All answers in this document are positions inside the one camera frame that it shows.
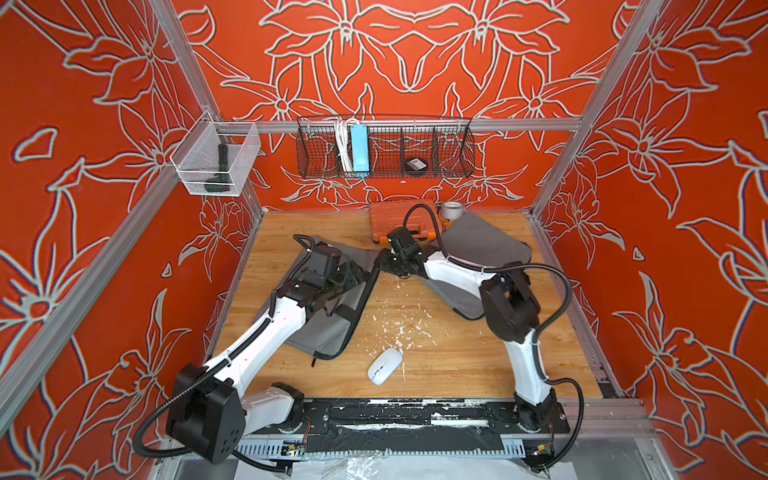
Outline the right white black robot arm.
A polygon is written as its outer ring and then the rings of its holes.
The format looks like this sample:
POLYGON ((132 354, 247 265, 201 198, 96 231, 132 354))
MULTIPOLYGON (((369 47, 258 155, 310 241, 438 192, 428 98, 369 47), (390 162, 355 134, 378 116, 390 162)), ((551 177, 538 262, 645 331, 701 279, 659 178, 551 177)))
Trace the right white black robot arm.
POLYGON ((381 253, 381 269, 399 278, 419 276, 441 281, 478 298, 491 332, 504 342, 511 363, 515 392, 514 402, 518 426, 526 433, 537 433, 546 427, 554 431, 553 419, 560 406, 555 387, 570 384, 576 391, 578 410, 570 437, 557 448, 551 441, 542 453, 529 450, 524 463, 534 473, 548 474, 566 457, 576 443, 585 415, 585 395, 573 378, 551 378, 545 372, 540 336, 570 306, 573 287, 560 269, 544 263, 510 261, 503 265, 486 265, 467 260, 451 252, 442 238, 436 214, 418 203, 407 211, 400 226, 387 234, 390 250, 381 253), (415 239, 407 221, 418 209, 425 210, 435 229, 436 246, 422 246, 415 239), (535 297, 526 272, 543 270, 557 275, 565 287, 561 305, 545 321, 539 320, 541 306, 535 297))

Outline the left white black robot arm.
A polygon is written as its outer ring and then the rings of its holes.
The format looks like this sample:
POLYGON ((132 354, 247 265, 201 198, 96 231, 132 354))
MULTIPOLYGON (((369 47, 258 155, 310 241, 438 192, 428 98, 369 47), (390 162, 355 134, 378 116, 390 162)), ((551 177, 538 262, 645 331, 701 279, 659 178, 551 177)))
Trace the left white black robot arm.
POLYGON ((196 454, 211 464, 230 457, 264 470, 238 446, 242 438, 269 426, 300 427, 304 395, 275 383, 251 402, 244 395, 279 348, 329 304, 344 312, 342 299, 374 280, 374 265, 314 237, 296 234, 304 253, 272 290, 254 324, 219 355, 201 366, 186 365, 172 396, 140 424, 133 451, 164 459, 196 454))

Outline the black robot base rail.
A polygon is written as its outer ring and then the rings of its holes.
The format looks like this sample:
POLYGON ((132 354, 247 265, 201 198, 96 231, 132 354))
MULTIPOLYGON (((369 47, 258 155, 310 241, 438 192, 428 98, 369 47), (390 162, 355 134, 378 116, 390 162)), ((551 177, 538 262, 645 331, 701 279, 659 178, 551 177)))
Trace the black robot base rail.
POLYGON ((520 425, 511 400, 437 398, 314 398, 305 402, 308 433, 299 432, 308 455, 523 453, 525 447, 566 440, 571 423, 561 406, 531 433, 520 425))

